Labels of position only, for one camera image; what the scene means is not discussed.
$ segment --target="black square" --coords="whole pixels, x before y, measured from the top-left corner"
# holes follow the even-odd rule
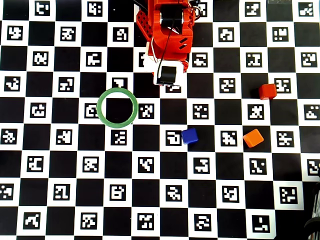
[[[83,22],[81,46],[106,47],[107,22]]]
[[[17,234],[18,207],[0,207],[0,234]]]
[[[187,97],[214,97],[214,75],[212,73],[187,73]]]
[[[21,169],[21,151],[0,151],[0,178],[19,178]]]
[[[243,99],[259,99],[259,88],[268,84],[267,73],[242,73],[241,90]]]
[[[320,136],[318,126],[300,126],[300,144],[302,153],[318,153],[320,143],[317,140]]]
[[[161,152],[160,153],[161,179],[187,179],[187,153]]]
[[[197,22],[193,27],[192,47],[212,47],[213,28],[210,22]]]
[[[103,213],[103,235],[131,235],[131,207],[105,207]]]
[[[188,129],[195,128],[199,140],[196,144],[188,144],[189,152],[214,152],[215,128],[211,125],[188,125]]]
[[[157,179],[132,180],[133,207],[159,207],[159,187]]]
[[[238,0],[216,0],[213,2],[214,22],[239,22]]]
[[[80,124],[78,150],[104,151],[105,125]]]
[[[4,0],[3,20],[29,20],[29,1]]]
[[[187,100],[160,99],[160,124],[187,124]]]
[[[27,69],[26,46],[2,46],[0,69],[5,71],[25,71]]]
[[[133,151],[159,151],[159,125],[133,125]]]
[[[294,47],[268,47],[270,73],[294,73],[296,71]]]
[[[241,47],[266,47],[266,22],[240,22]]]
[[[216,179],[244,180],[242,153],[215,153]]]
[[[54,71],[80,71],[80,47],[56,47],[54,51]]]
[[[30,46],[53,46],[55,44],[55,22],[30,21],[29,43]]]
[[[105,72],[81,72],[80,75],[80,97],[99,98],[106,90]]]
[[[75,227],[74,207],[50,207],[46,213],[45,235],[73,235]]]
[[[160,236],[187,237],[188,209],[160,208]]]
[[[189,208],[216,208],[216,181],[189,180],[188,197]]]
[[[242,127],[243,135],[250,133],[254,129],[258,129],[258,131],[261,133],[264,141],[254,147],[248,147],[248,145],[243,141],[244,152],[271,153],[270,126],[243,126]]]
[[[47,194],[47,178],[21,178],[19,206],[47,206]]]
[[[271,125],[298,125],[298,104],[294,99],[270,101]]]
[[[25,95],[27,97],[51,97],[52,85],[52,72],[27,72]]]
[[[214,111],[216,125],[242,124],[240,99],[215,99]]]
[[[105,152],[105,178],[128,178],[132,176],[132,153],[128,151]]]
[[[319,47],[320,30],[316,22],[295,22],[294,41],[296,47]]]
[[[240,48],[214,48],[215,73],[240,73]]]
[[[81,0],[55,0],[56,21],[81,21]]]
[[[50,151],[49,178],[75,178],[76,174],[76,151]]]
[[[25,100],[23,97],[0,98],[0,123],[23,123]]]
[[[133,72],[133,47],[108,47],[107,72]]]
[[[272,181],[245,181],[245,207],[248,209],[274,209]]]
[[[246,238],[246,210],[217,209],[217,225],[220,238]]]
[[[104,205],[104,180],[77,179],[75,205],[102,207]]]
[[[273,180],[302,181],[300,154],[273,153],[272,163]]]
[[[49,150],[50,124],[24,124],[23,150]]]

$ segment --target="checkerboard mat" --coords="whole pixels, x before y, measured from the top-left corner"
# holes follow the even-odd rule
[[[1,0],[0,239],[300,233],[320,168],[319,1],[274,2],[202,0],[181,87],[159,87],[131,0]],[[114,87],[138,101],[121,129],[96,111]],[[121,94],[103,106],[132,111]]]

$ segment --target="green ring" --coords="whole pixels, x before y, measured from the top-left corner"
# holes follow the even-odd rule
[[[130,98],[130,100],[132,102],[132,114],[128,118],[128,120],[121,122],[121,123],[114,123],[114,122],[107,120],[105,118],[105,116],[102,114],[102,102],[103,102],[103,100],[105,100],[107,98],[107,96],[109,94],[112,94],[112,93],[123,93]],[[108,126],[110,128],[114,128],[114,129],[120,129],[120,128],[124,128],[124,127],[128,126],[129,124],[131,124],[135,120],[137,113],[138,113],[138,102],[137,102],[136,97],[127,89],[120,88],[120,87],[113,87],[113,88],[110,88],[101,94],[101,96],[99,97],[98,102],[96,104],[96,112],[97,112],[98,117],[101,120],[101,122],[103,122],[106,126]]]

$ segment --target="white square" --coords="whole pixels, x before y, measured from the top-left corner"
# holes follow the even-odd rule
[[[37,226],[39,229],[23,229],[25,213],[34,213],[27,220],[28,226]],[[47,227],[47,207],[46,206],[19,206],[16,224],[17,236],[45,236]]]
[[[259,3],[259,8],[249,6],[248,3]],[[267,2],[264,0],[240,0],[239,1],[239,21],[244,23],[263,23],[267,21]]]
[[[240,48],[239,22],[215,22],[212,26],[215,48]]]
[[[26,84],[26,71],[0,71],[0,96],[23,98],[26,96]]]
[[[215,180],[216,155],[214,152],[188,151],[188,179]]]
[[[23,123],[0,123],[0,138],[1,138],[0,150],[6,150],[6,151],[22,150],[23,138],[24,138],[24,124]]]
[[[288,197],[286,196],[287,192],[283,192],[280,189],[282,187],[293,188],[296,194],[295,200],[297,201],[297,204],[288,203],[291,199],[288,199]],[[273,181],[273,198],[275,210],[304,210],[304,193],[302,181]]]
[[[108,22],[107,46],[133,48],[134,22]]]
[[[266,23],[266,42],[269,48],[294,48],[295,24],[290,21],[268,21]]]
[[[261,225],[253,225],[253,216],[261,216],[259,223]],[[263,221],[263,217],[268,216],[269,222]],[[276,233],[276,211],[271,209],[246,209],[246,236],[251,239],[274,239]]]
[[[297,101],[299,126],[320,126],[320,99],[298,99]]]
[[[241,73],[215,72],[213,91],[215,99],[241,99]]]
[[[119,130],[122,132],[126,132],[125,135],[125,141],[126,145],[117,145],[115,142],[112,142],[112,133],[113,130]],[[105,127],[105,150],[106,151],[115,151],[115,152],[131,152],[133,147],[133,125],[130,124],[128,126],[122,127],[120,129],[114,129],[111,127]]]
[[[82,22],[108,22],[108,1],[82,0]]]
[[[80,97],[78,123],[79,124],[103,124],[97,113],[98,97]]]
[[[105,46],[83,46],[80,50],[81,72],[105,73],[107,71],[108,48]]]
[[[181,132],[187,128],[187,125],[160,125],[160,152],[187,152],[188,145],[181,137]]]
[[[243,170],[246,181],[272,181],[274,179],[272,154],[270,152],[244,152]]]
[[[23,179],[49,178],[50,151],[23,150],[21,154],[21,172]]]
[[[102,236],[103,234],[104,207],[76,206],[74,213],[74,235]]]
[[[242,125],[215,125],[214,138],[216,153],[242,153],[244,151]]]
[[[50,150],[51,151],[77,151],[78,150],[78,124],[77,123],[75,124],[74,123],[52,123],[51,129],[50,129]]]
[[[53,98],[79,98],[80,72],[54,71],[52,83]]]
[[[160,236],[160,208],[159,207],[132,207],[131,208],[131,236],[159,237]]]
[[[320,153],[301,153],[302,181],[319,182]]]
[[[160,152],[133,151],[132,179],[160,179]]]
[[[192,238],[217,238],[217,209],[216,208],[196,208],[188,209],[188,230],[189,237]]]
[[[212,47],[192,47],[187,73],[213,73],[214,51]]]
[[[1,27],[2,46],[28,46],[29,21],[3,20]]]
[[[242,125],[269,126],[271,124],[269,103],[269,100],[241,99]]]
[[[48,4],[29,1],[29,21],[54,22],[56,20],[56,1],[46,0]]]
[[[186,114],[188,125],[214,125],[215,100],[213,98],[188,98]]]
[[[25,124],[51,124],[52,97],[26,97],[24,99]]]
[[[132,206],[132,179],[105,178],[103,191],[104,207]]]
[[[246,191],[244,180],[216,180],[215,184],[217,209],[246,208]]]
[[[78,179],[105,178],[105,151],[78,151],[76,158]]]
[[[133,124],[160,125],[160,98],[137,98],[137,102],[138,114],[136,115]]]
[[[293,153],[299,154],[300,150],[300,132],[299,126],[270,126],[271,133],[271,151],[272,153]]]
[[[13,184],[13,189],[6,184]],[[0,178],[0,192],[4,193],[5,197],[11,198],[12,200],[4,199],[4,197],[0,197],[0,206],[1,207],[18,207],[19,206],[19,195],[20,195],[20,178],[19,177],[2,177]]]
[[[76,206],[76,178],[49,178],[48,180],[48,207]]]
[[[299,4],[312,3],[312,6],[299,8]],[[293,21],[299,23],[319,23],[319,1],[318,0],[299,0],[292,2]]]
[[[319,73],[320,72],[320,47],[318,46],[300,46],[294,48],[295,54],[295,72],[300,74]]]
[[[82,23],[79,21],[56,21],[54,46],[81,47]]]
[[[297,99],[297,75],[295,72],[269,72],[269,84],[275,84],[276,99]]]
[[[26,70],[28,72],[53,72],[55,66],[54,46],[28,46]]]
[[[160,207],[188,207],[187,179],[160,179]]]
[[[268,73],[268,48],[267,47],[241,47],[240,68],[244,74]]]

